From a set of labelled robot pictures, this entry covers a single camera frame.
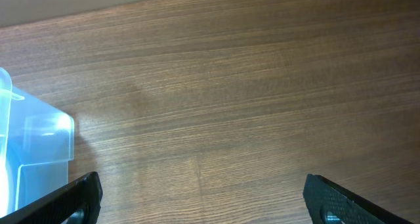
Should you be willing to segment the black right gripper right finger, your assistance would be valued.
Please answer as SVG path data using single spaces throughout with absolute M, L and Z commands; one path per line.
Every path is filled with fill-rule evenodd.
M 321 175 L 306 176 L 303 197 L 313 224 L 412 224 Z

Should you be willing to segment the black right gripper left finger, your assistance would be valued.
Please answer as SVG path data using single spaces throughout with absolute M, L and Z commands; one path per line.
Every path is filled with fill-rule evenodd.
M 100 213 L 102 186 L 98 173 L 86 173 L 31 204 L 1 218 L 2 224 L 95 224 Z

